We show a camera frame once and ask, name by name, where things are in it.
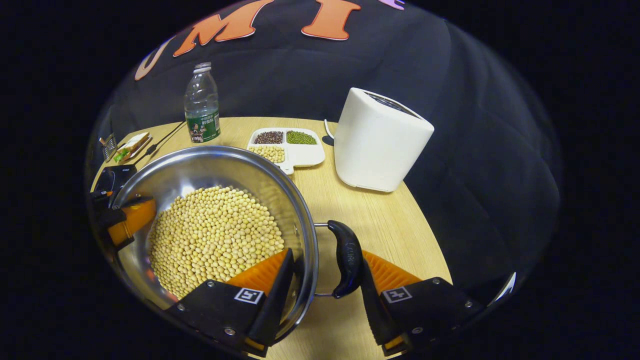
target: plastic water bottle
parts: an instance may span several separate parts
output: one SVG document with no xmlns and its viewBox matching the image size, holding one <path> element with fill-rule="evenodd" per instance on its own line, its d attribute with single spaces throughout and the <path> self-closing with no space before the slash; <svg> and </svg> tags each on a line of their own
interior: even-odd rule
<svg viewBox="0 0 640 360">
<path fill-rule="evenodd" d="M 220 135 L 218 87 L 213 80 L 211 63 L 199 63 L 184 93 L 184 117 L 191 142 L 207 142 Z"/>
</svg>

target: green bottle label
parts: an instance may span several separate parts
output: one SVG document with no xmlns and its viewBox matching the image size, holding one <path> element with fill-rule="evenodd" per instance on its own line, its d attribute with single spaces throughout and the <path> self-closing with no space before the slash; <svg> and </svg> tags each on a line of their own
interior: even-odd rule
<svg viewBox="0 0 640 360">
<path fill-rule="evenodd" d="M 202 117 L 187 117 L 191 142 L 208 142 L 220 135 L 219 111 Z"/>
</svg>

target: stainless steel pot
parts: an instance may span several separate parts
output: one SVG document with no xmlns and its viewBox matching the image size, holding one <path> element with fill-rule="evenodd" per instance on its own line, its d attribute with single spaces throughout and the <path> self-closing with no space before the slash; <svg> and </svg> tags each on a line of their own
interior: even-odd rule
<svg viewBox="0 0 640 360">
<path fill-rule="evenodd" d="M 359 287 L 363 260 L 353 232 L 338 222 L 315 224 L 300 191 L 289 177 L 272 162 L 244 149 L 200 146 L 163 156 L 133 175 L 117 195 L 114 205 L 123 206 L 136 197 L 151 196 L 160 212 L 168 209 L 178 196 L 217 185 L 233 186 L 256 196 L 276 218 L 285 247 L 293 251 L 296 266 L 276 341 L 300 323 L 314 295 L 339 298 Z M 337 259 L 342 279 L 333 293 L 314 293 L 319 263 L 316 226 L 329 227 L 338 241 Z M 151 270 L 147 256 L 147 235 L 151 227 L 149 224 L 135 233 L 135 240 L 117 253 L 115 263 L 131 290 L 162 313 L 177 299 L 160 285 Z"/>
</svg>

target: orange letter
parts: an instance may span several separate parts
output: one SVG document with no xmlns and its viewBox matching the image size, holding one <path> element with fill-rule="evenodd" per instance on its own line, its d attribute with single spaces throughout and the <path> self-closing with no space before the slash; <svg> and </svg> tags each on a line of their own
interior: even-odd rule
<svg viewBox="0 0 640 360">
<path fill-rule="evenodd" d="M 218 42 L 252 35 L 255 32 L 255 28 L 252 27 L 255 16 L 264 5 L 271 2 L 273 0 L 254 1 L 232 12 L 224 20 L 220 19 L 220 14 L 216 14 L 200 21 L 193 26 L 193 30 L 173 56 L 177 57 L 193 50 L 196 47 L 196 37 L 200 40 L 200 45 L 207 45 L 222 28 L 224 30 L 216 36 Z"/>
<path fill-rule="evenodd" d="M 347 40 L 349 33 L 344 31 L 347 18 L 353 10 L 360 10 L 360 5 L 343 0 L 316 0 L 320 10 L 309 26 L 302 28 L 302 33 L 310 37 L 331 40 Z"/>
<path fill-rule="evenodd" d="M 173 38 L 175 37 L 171 37 L 171 39 L 165 41 L 164 44 L 160 45 L 160 48 L 158 49 L 158 51 L 156 51 L 156 55 L 151 60 L 151 63 L 149 65 L 147 65 L 147 61 L 149 61 L 149 56 L 151 56 L 153 52 L 149 53 L 149 55 L 147 55 L 147 57 L 142 60 L 142 62 L 140 63 L 140 66 L 138 67 L 138 70 L 136 71 L 136 75 L 134 77 L 136 81 L 144 78 L 151 71 L 151 69 L 154 68 L 156 61 L 158 61 L 158 58 L 164 51 L 165 47 L 169 45 L 169 41 L 173 40 Z"/>
</svg>

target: white divided tray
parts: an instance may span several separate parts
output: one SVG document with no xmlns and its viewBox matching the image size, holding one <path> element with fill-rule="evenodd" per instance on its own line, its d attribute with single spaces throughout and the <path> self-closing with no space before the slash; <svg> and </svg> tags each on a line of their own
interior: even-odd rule
<svg viewBox="0 0 640 360">
<path fill-rule="evenodd" d="M 282 143 L 253 143 L 258 134 L 265 133 L 267 131 L 281 131 Z M 315 145 L 287 143 L 287 131 L 299 131 L 313 136 L 316 139 Z M 249 143 L 247 144 L 247 150 L 251 146 L 280 146 L 284 148 L 284 162 L 277 163 L 285 174 L 293 174 L 294 167 L 312 167 L 318 165 L 324 161 L 324 149 L 322 147 L 322 141 L 318 135 L 309 129 L 299 129 L 295 127 L 263 127 L 253 132 Z"/>
</svg>

